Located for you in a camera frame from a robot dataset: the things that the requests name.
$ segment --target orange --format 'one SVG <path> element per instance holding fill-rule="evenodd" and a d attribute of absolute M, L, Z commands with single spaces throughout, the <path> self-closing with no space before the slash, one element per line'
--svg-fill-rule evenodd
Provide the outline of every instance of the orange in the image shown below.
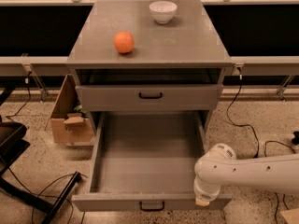
<path fill-rule="evenodd" d="M 134 48 L 134 39 L 128 32 L 119 32 L 114 35 L 113 44 L 119 53 L 129 53 Z"/>

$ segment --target closed drawer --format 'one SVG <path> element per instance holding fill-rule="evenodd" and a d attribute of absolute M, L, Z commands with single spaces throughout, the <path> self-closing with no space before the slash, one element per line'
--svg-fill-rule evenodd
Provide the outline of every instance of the closed drawer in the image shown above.
<path fill-rule="evenodd" d="M 77 86 L 78 98 L 89 111 L 211 110 L 220 85 Z"/>
<path fill-rule="evenodd" d="M 89 191 L 74 195 L 74 204 L 80 211 L 203 208 L 193 193 L 202 135 L 196 112 L 102 113 Z M 206 208 L 222 209 L 229 201 L 221 195 Z"/>

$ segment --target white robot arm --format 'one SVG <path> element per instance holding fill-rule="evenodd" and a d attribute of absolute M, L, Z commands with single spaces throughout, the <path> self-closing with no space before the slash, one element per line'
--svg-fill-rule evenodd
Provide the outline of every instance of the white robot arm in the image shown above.
<path fill-rule="evenodd" d="M 225 144 L 217 144 L 195 164 L 196 203 L 209 205 L 221 185 L 238 185 L 298 195 L 299 154 L 237 160 Z"/>

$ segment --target black handle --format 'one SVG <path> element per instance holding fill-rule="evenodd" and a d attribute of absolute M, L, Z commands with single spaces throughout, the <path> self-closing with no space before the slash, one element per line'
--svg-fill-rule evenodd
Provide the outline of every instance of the black handle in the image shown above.
<path fill-rule="evenodd" d="M 161 99 L 163 97 L 163 93 L 160 92 L 158 95 L 156 96 L 146 96 L 146 95 L 143 95 L 141 92 L 139 93 L 139 98 L 140 99 L 151 99 L 151 100 L 157 100 L 157 99 Z"/>
<path fill-rule="evenodd" d="M 165 209 L 165 203 L 162 202 L 162 207 L 161 208 L 158 208 L 158 209 L 145 209 L 142 207 L 142 202 L 139 203 L 139 209 L 140 211 L 143 211 L 143 212 L 161 212 Z"/>

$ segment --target speckled floor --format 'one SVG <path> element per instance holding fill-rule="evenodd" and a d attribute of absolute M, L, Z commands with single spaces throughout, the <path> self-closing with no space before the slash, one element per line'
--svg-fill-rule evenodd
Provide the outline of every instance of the speckled floor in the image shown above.
<path fill-rule="evenodd" d="M 251 124 L 261 142 L 260 156 L 263 156 L 263 145 L 267 140 L 277 140 L 291 145 L 292 133 L 299 130 L 299 99 L 285 103 L 276 101 L 253 101 L 250 95 L 240 98 L 231 108 L 231 118 L 237 123 Z M 0 114 L 5 116 L 14 114 L 24 103 L 8 101 L 0 108 Z M 227 123 L 226 108 L 230 104 L 229 98 L 222 99 L 215 110 L 206 139 L 210 146 L 219 142 L 230 145 L 239 159 L 251 158 L 256 152 L 256 142 L 250 128 L 237 128 Z M 79 171 L 89 174 L 92 147 L 74 147 L 55 144 L 51 135 L 49 123 L 50 113 L 54 102 L 43 104 L 38 101 L 30 102 L 15 121 L 22 122 L 28 127 L 25 139 L 31 146 L 11 166 L 11 170 L 21 182 L 32 192 L 39 193 L 54 179 Z M 268 155 L 289 154 L 290 151 L 282 146 L 272 144 L 268 147 Z M 4 178 L 21 187 L 9 171 Z M 59 182 L 45 192 L 48 195 L 58 195 L 67 179 Z M 72 193 L 85 192 L 86 179 L 76 185 Z M 223 193 L 233 194 L 233 199 L 223 211 L 163 211 L 158 213 L 144 212 L 95 212 L 86 213 L 83 223 L 211 223 L 211 224 L 264 224 L 275 223 L 274 214 L 277 206 L 275 193 L 249 187 L 222 188 Z M 285 210 L 282 195 L 279 194 L 279 210 Z M 32 223 L 32 208 L 19 202 L 3 191 L 0 191 L 0 223 Z M 290 208 L 299 207 L 299 198 L 286 196 L 286 204 Z M 52 223 L 80 223 L 82 213 L 74 206 L 73 214 L 69 203 L 64 203 L 61 211 Z M 44 214 L 34 212 L 34 223 L 40 223 Z M 278 213 L 278 223 L 284 223 Z"/>

